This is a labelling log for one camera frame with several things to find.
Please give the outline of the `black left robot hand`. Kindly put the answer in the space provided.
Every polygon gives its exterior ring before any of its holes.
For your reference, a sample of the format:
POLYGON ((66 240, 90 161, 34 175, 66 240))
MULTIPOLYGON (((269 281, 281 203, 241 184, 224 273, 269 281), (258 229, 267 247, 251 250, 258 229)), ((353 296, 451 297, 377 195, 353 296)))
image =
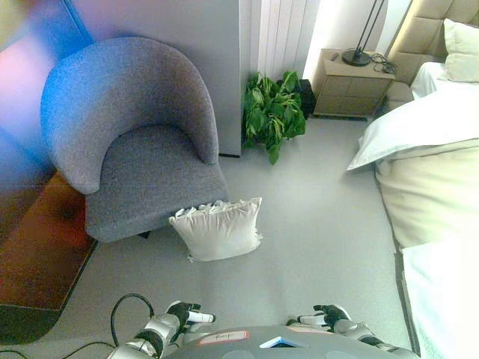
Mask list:
POLYGON ((195 324, 212 324, 216 316, 209 313, 202 313, 200 304, 175 301, 168 307, 166 317, 170 319, 175 327, 174 334, 179 335, 195 324))

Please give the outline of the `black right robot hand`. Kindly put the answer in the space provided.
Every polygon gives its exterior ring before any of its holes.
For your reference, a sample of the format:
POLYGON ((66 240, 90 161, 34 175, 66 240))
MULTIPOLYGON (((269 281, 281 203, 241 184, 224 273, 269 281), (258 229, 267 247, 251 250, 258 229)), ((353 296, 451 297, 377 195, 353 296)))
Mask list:
POLYGON ((351 321, 348 312, 342 307, 334 304, 315 304, 313 306, 314 315, 297 316, 295 319, 289 319, 286 326, 291 325, 309 325, 313 327, 328 327, 333 331, 335 323, 346 319, 351 321))

